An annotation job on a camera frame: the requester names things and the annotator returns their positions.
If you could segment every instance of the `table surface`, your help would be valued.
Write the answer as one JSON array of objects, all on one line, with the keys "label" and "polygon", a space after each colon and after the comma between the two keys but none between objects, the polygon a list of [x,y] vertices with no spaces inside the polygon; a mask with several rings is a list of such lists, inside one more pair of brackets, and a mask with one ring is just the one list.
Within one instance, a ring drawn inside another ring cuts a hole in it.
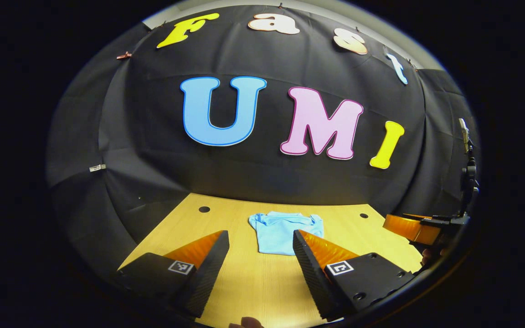
[{"label": "table surface", "polygon": [[[202,213],[198,208],[210,207]],[[230,249],[202,318],[215,328],[240,324],[251,316],[267,328],[306,328],[323,324],[295,256],[258,253],[256,231],[248,224],[257,213],[317,214],[324,238],[358,255],[376,252],[406,271],[416,272],[422,256],[408,240],[385,228],[385,219],[369,205],[285,205],[188,195],[131,252],[121,267],[145,253],[165,255],[178,247],[228,230]]]}]

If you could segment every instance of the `folded shirt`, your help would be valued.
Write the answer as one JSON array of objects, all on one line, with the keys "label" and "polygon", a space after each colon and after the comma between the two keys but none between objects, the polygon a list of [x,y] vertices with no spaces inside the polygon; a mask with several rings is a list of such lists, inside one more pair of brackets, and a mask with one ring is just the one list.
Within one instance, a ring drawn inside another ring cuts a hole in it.
[{"label": "folded shirt", "polygon": [[294,256],[293,231],[297,229],[323,238],[323,220],[315,214],[259,213],[251,215],[248,222],[257,232],[259,253]]}]

